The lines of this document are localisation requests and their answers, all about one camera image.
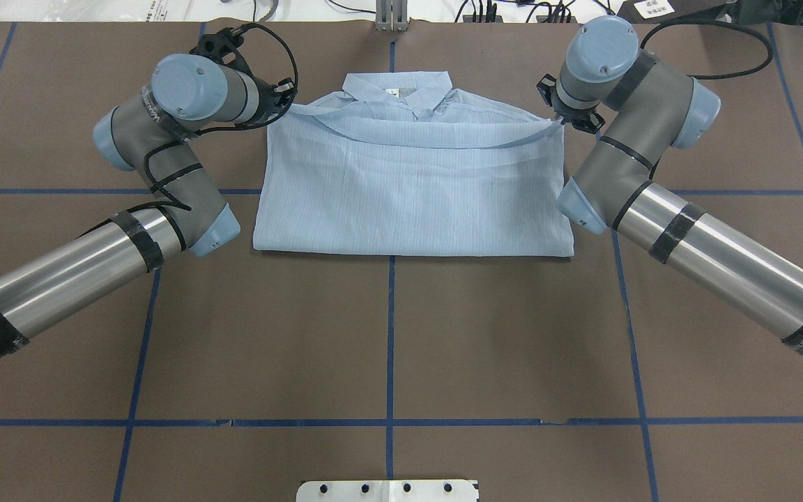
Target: robotic arm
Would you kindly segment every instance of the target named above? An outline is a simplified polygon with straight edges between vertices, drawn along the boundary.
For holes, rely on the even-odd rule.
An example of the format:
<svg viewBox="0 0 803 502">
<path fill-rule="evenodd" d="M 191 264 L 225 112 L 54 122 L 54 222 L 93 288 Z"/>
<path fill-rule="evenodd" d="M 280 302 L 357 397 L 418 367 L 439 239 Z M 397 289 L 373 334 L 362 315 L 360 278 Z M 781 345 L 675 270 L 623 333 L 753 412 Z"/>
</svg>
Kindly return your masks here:
<svg viewBox="0 0 803 502">
<path fill-rule="evenodd" d="M 249 29 L 283 45 L 293 79 L 270 85 L 252 74 L 237 52 Z M 229 54 L 234 59 L 224 63 Z M 273 123 L 292 104 L 298 80 L 287 45 L 256 23 L 205 35 L 190 54 L 160 61 L 140 97 L 114 108 L 93 130 L 99 152 L 123 171 L 138 172 L 156 200 L 0 277 L 0 356 L 186 248 L 202 257 L 239 235 L 237 219 L 188 143 L 214 130 Z M 200 130 L 211 121 L 235 125 Z"/>
<path fill-rule="evenodd" d="M 546 75 L 538 90 L 592 134 L 604 124 L 600 102 L 618 111 L 563 188 L 561 212 L 595 234 L 612 227 L 803 355 L 803 270 L 651 181 L 667 147 L 685 149 L 711 126 L 720 99 L 638 48 L 633 27 L 614 16 L 584 25 L 560 79 Z"/>
</svg>

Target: white label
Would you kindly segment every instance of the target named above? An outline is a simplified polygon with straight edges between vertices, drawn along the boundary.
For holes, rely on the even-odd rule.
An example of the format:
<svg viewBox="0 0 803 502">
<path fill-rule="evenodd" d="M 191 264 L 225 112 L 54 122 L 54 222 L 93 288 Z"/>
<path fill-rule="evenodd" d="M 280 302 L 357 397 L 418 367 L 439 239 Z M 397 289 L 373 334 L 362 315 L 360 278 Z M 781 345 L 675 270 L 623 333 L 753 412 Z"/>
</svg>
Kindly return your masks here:
<svg viewBox="0 0 803 502">
<path fill-rule="evenodd" d="M 646 2 L 634 3 L 634 8 L 643 16 L 643 19 L 657 18 L 675 13 L 675 9 L 668 3 L 668 0 L 646 0 Z"/>
<path fill-rule="evenodd" d="M 151 6 L 147 9 L 147 15 L 144 20 L 166 20 L 166 14 L 169 13 L 167 6 L 169 0 L 151 0 Z"/>
</svg>

